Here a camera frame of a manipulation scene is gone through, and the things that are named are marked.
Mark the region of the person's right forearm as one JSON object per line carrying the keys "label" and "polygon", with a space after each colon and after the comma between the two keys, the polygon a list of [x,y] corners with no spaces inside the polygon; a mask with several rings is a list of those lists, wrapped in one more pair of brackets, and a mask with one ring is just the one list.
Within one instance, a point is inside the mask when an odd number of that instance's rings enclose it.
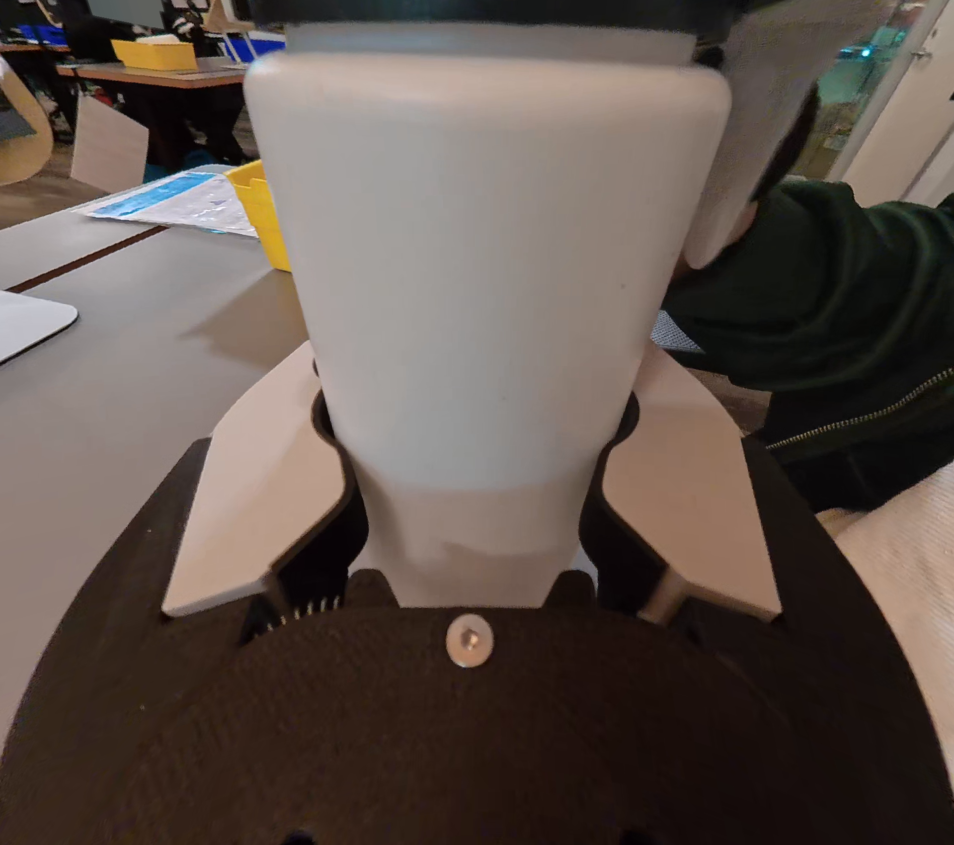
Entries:
{"label": "person's right forearm", "polygon": [[864,208],[845,183],[781,183],[662,308],[738,386],[916,386],[952,368],[952,196]]}

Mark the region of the grey desk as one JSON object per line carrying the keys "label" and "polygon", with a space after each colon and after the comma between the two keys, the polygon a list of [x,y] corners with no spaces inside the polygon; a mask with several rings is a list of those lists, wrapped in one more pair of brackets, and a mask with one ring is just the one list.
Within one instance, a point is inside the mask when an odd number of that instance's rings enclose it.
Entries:
{"label": "grey desk", "polygon": [[2,367],[2,740],[113,542],[307,338],[292,276],[240,235],[161,231],[29,294],[78,322]]}

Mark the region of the printed paper sheet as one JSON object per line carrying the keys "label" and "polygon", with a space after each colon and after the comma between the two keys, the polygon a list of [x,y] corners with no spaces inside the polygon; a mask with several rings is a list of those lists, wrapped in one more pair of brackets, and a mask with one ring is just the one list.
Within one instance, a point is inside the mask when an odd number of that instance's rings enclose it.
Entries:
{"label": "printed paper sheet", "polygon": [[257,238],[224,174],[188,170],[74,207],[81,216]]}

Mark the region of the wooden book stand white base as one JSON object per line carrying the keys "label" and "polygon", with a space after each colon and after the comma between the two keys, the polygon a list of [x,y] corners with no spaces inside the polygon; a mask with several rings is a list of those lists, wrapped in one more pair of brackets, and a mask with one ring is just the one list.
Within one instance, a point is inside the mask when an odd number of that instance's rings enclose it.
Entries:
{"label": "wooden book stand white base", "polygon": [[[30,179],[51,158],[54,135],[46,112],[12,68],[1,62],[1,89],[30,122],[35,135],[1,143],[1,186]],[[1,362],[6,363],[78,322],[68,304],[1,291]]]}

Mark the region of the white leaning panel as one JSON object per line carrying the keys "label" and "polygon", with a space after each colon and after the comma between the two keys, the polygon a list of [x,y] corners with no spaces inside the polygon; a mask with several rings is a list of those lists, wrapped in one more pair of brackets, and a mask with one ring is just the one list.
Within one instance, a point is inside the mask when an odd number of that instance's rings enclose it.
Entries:
{"label": "white leaning panel", "polygon": [[149,129],[95,99],[78,99],[70,178],[116,194],[143,183]]}

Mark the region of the yellow plastic bin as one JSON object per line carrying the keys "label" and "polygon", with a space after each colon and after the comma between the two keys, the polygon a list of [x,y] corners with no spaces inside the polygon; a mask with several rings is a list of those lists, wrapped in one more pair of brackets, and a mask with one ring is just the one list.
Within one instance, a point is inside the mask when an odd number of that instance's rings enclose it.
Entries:
{"label": "yellow plastic bin", "polygon": [[161,41],[111,40],[116,59],[126,68],[154,73],[193,73],[198,71],[194,46],[165,35]]}
{"label": "yellow plastic bin", "polygon": [[261,160],[225,172],[271,267],[291,272],[277,211]]}

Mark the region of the white bottle with black cap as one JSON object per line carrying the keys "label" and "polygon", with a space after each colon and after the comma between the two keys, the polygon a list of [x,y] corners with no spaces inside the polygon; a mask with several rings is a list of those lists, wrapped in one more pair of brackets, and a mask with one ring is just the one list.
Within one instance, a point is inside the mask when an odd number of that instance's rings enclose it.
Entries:
{"label": "white bottle with black cap", "polygon": [[366,549],[404,607],[574,559],[730,115],[785,0],[250,0],[245,98]]}

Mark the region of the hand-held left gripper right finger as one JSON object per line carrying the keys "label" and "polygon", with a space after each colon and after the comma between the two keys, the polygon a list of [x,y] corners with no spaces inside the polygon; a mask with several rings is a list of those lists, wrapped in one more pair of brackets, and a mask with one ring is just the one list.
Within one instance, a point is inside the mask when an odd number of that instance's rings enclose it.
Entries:
{"label": "hand-held left gripper right finger", "polygon": [[598,457],[580,541],[603,609],[655,624],[693,599],[763,622],[781,613],[742,435],[653,344]]}

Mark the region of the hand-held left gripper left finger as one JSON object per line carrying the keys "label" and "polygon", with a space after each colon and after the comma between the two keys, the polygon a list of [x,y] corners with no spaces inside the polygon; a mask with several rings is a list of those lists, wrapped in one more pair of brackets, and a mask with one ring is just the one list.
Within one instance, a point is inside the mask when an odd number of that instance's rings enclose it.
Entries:
{"label": "hand-held left gripper left finger", "polygon": [[161,610],[181,619],[263,596],[301,600],[280,572],[336,517],[355,478],[317,427],[322,386],[309,341],[226,412],[208,443]]}

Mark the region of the wooden top office desk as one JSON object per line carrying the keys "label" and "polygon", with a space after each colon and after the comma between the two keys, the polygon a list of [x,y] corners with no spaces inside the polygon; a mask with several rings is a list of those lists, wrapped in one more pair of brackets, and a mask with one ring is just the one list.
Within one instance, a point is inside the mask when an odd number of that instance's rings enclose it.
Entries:
{"label": "wooden top office desk", "polygon": [[60,63],[55,68],[66,79],[121,101],[122,114],[148,131],[147,163],[153,167],[178,171],[198,151],[231,167],[247,161],[234,135],[244,109],[242,67],[152,71],[120,63]]}

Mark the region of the wooden framed black board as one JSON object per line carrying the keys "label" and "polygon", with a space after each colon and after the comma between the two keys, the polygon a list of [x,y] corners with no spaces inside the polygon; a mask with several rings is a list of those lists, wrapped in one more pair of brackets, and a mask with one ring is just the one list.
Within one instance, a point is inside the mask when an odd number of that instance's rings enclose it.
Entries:
{"label": "wooden framed black board", "polygon": [[30,122],[15,108],[1,89],[1,143],[29,138],[36,134]]}

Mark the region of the person's white clothing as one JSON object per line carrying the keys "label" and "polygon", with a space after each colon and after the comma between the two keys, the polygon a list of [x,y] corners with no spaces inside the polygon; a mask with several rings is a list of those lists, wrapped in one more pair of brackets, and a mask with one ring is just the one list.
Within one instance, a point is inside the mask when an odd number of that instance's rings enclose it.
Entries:
{"label": "person's white clothing", "polygon": [[817,515],[889,622],[953,774],[953,465],[869,513]]}

